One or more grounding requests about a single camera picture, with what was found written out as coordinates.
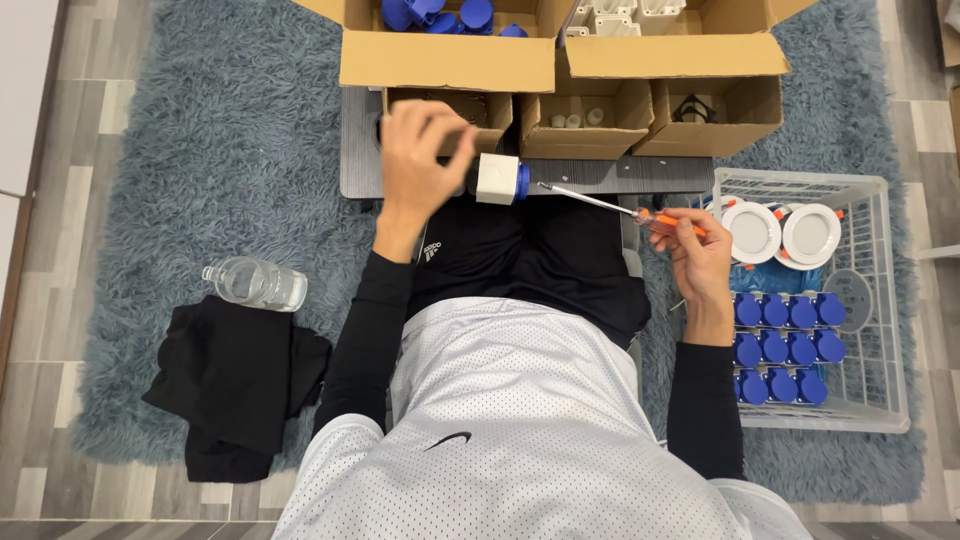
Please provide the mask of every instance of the nike logo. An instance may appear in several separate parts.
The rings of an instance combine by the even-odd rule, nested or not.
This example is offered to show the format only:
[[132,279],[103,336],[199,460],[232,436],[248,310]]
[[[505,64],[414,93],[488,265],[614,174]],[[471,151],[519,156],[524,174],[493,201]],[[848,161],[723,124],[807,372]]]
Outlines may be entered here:
[[440,250],[440,242],[434,242],[429,246],[423,248],[423,254],[426,256],[426,261],[430,262],[430,259],[433,256],[437,255],[437,251]]
[[431,446],[430,448],[437,448],[438,446],[442,445],[442,444],[445,443],[446,441],[448,441],[448,440],[450,440],[450,439],[455,439],[455,438],[457,438],[457,437],[464,437],[464,439],[465,439],[465,440],[464,440],[464,444],[467,444],[468,442],[470,442],[470,438],[471,438],[472,436],[473,436],[473,434],[470,433],[469,431],[460,431],[459,433],[453,433],[452,435],[447,435],[446,437],[440,439],[440,442],[438,442],[437,444]]

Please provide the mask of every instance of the black shorts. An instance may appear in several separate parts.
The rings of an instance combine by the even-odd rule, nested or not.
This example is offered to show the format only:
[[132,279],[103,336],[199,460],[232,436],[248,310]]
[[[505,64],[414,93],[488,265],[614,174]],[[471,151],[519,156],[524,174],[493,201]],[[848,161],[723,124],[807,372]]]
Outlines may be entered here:
[[[598,197],[616,204],[616,197]],[[580,315],[627,349],[650,319],[618,213],[550,195],[511,206],[451,198],[427,223],[407,318],[440,300],[513,298]]]

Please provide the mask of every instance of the hand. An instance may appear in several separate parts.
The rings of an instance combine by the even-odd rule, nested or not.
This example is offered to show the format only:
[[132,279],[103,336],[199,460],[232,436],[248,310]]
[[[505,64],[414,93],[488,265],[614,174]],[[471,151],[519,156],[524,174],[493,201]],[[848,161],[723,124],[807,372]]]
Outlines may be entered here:
[[[446,167],[437,163],[444,139],[463,132]],[[398,101],[380,121],[383,211],[373,251],[409,262],[427,219],[464,182],[477,129],[441,101]]]
[[[677,218],[677,235],[650,235],[654,249],[671,251],[673,277],[686,300],[684,342],[730,347],[733,339],[733,302],[730,298],[730,262],[733,236],[713,214],[702,209],[666,209]],[[707,232],[701,244],[693,232]]]

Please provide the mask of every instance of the white mesh jersey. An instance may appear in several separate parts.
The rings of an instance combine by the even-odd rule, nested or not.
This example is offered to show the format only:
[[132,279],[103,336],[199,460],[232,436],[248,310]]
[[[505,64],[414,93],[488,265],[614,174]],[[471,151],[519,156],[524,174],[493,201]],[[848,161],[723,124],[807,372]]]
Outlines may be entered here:
[[811,538],[777,494],[661,448],[633,361],[581,317],[447,300],[407,322],[401,349],[396,426],[327,424],[275,539]]

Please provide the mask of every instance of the black long sleeve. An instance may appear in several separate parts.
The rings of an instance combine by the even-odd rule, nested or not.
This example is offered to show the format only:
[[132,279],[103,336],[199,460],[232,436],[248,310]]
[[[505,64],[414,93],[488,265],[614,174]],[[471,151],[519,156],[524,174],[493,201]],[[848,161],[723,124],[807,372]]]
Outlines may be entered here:
[[386,432],[387,388],[400,350],[413,273],[413,264],[390,262],[370,253],[330,358],[314,434],[330,420],[349,413],[372,418]]
[[732,347],[677,343],[666,436],[670,452],[705,479],[746,479]]

